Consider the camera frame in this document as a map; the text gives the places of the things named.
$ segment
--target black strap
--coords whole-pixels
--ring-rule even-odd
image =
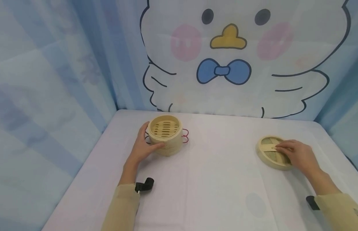
[[[135,183],[135,192],[149,191],[153,188],[153,186],[154,186],[154,179],[148,177],[144,184]]]
[[[320,210],[319,206],[315,202],[315,197],[314,196],[306,197],[306,201],[308,202],[308,204],[310,205],[310,208],[312,210]]]

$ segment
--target yellow beak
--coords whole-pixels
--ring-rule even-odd
[[[220,36],[211,39],[210,47],[212,49],[244,49],[247,46],[247,40],[238,37],[238,27],[235,24],[227,25]]]

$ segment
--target finger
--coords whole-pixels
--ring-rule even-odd
[[[295,149],[296,146],[297,146],[296,143],[291,143],[291,142],[283,142],[276,145],[277,148],[281,147],[281,148],[291,148],[291,149]]]
[[[143,138],[145,137],[146,135],[146,129],[148,127],[148,124],[149,124],[149,121],[148,122],[145,122],[139,129],[139,132],[138,132],[138,137],[139,138]]]
[[[290,159],[291,155],[293,155],[293,153],[286,148],[276,148],[276,150],[278,152],[281,152],[281,153],[284,153],[285,155],[287,155],[289,157],[289,159]]]
[[[296,141],[296,140],[286,140],[286,141],[283,141],[281,143],[284,143],[284,142],[287,142],[287,143],[298,143],[299,141]]]
[[[164,143],[157,143],[157,144],[149,146],[149,150],[150,150],[150,152],[153,152],[153,151],[156,151],[156,150],[158,150],[160,148],[164,148],[164,147],[165,147]]]

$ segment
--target bamboo steamer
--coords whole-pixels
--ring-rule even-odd
[[[147,131],[152,144],[165,143],[165,147],[156,152],[162,156],[172,156],[181,150],[183,145],[183,125],[172,115],[154,118],[148,124]]]
[[[275,146],[283,139],[277,136],[265,136],[261,138],[257,145],[257,155],[263,163],[277,170],[290,170],[293,165],[288,156],[275,150]]]

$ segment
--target beige sleeve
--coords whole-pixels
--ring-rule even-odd
[[[348,194],[318,195],[315,202],[334,231],[358,231],[358,204]]]
[[[135,184],[116,187],[101,231],[133,231],[139,199]]]

